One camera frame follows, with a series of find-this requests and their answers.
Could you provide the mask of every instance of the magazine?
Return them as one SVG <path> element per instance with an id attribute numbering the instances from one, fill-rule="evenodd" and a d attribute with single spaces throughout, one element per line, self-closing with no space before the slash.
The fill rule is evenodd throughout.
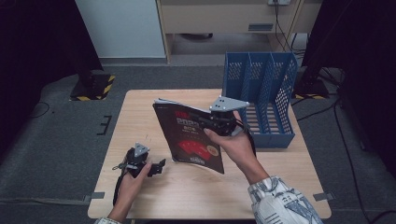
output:
<path id="1" fill-rule="evenodd" d="M 210 111 L 157 99 L 153 104 L 174 161 L 202 165 L 224 174 L 219 145 L 210 141 L 193 118 L 210 119 Z"/>

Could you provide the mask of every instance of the black and yellow hazard tape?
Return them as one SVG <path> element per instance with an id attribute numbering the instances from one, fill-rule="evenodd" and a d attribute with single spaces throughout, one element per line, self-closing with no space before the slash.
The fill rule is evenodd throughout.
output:
<path id="1" fill-rule="evenodd" d="M 78 94 L 70 95 L 71 101 L 91 101 L 91 100 L 104 100 L 110 92 L 113 85 L 114 75 L 100 75 L 95 76 L 95 88 L 99 94 L 88 94 L 86 91 L 81 91 Z"/>
<path id="2" fill-rule="evenodd" d="M 294 94 L 295 99 L 326 99 L 328 96 L 318 94 Z"/>

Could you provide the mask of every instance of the sleeve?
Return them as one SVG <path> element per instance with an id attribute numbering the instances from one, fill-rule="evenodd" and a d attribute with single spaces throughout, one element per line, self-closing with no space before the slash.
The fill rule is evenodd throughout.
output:
<path id="1" fill-rule="evenodd" d="M 121 224 L 118 221 L 112 220 L 108 217 L 101 217 L 95 221 L 94 224 Z"/>
<path id="2" fill-rule="evenodd" d="M 289 188 L 278 176 L 271 176 L 247 189 L 257 223 L 322 224 L 318 213 L 297 189 Z"/>

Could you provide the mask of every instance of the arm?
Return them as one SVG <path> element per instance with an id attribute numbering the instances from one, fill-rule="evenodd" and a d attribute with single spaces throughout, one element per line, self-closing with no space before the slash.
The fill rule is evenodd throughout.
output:
<path id="1" fill-rule="evenodd" d="M 247 178 L 251 207 L 257 223 L 322 223 L 302 193 L 289 188 L 279 177 L 268 175 L 254 156 L 246 133 L 219 136 L 211 130 L 204 131 L 210 140 L 225 150 Z"/>
<path id="2" fill-rule="evenodd" d="M 107 218 L 98 219 L 95 223 L 117 224 L 125 220 L 131 209 L 134 198 L 142 187 L 145 177 L 148 175 L 151 163 L 147 163 L 140 174 L 133 178 L 128 172 L 120 184 L 119 198 Z"/>

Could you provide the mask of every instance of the book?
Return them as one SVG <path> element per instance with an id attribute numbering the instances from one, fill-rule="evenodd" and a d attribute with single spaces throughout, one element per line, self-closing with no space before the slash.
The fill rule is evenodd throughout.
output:
<path id="1" fill-rule="evenodd" d="M 156 99 L 153 104 L 174 161 L 202 165 L 224 174 L 220 146 L 213 143 L 192 117 L 210 119 L 210 111 Z"/>

